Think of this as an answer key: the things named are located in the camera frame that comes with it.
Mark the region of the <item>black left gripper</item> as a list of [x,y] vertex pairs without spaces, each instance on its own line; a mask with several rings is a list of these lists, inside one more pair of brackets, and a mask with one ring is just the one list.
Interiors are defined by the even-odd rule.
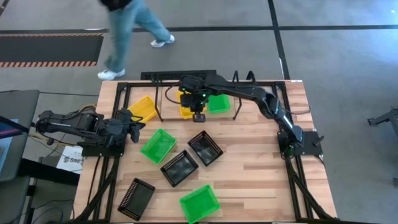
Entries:
[[106,136],[109,144],[122,144],[130,133],[133,143],[139,142],[140,130],[145,123],[132,122],[130,116],[118,116],[106,120]]

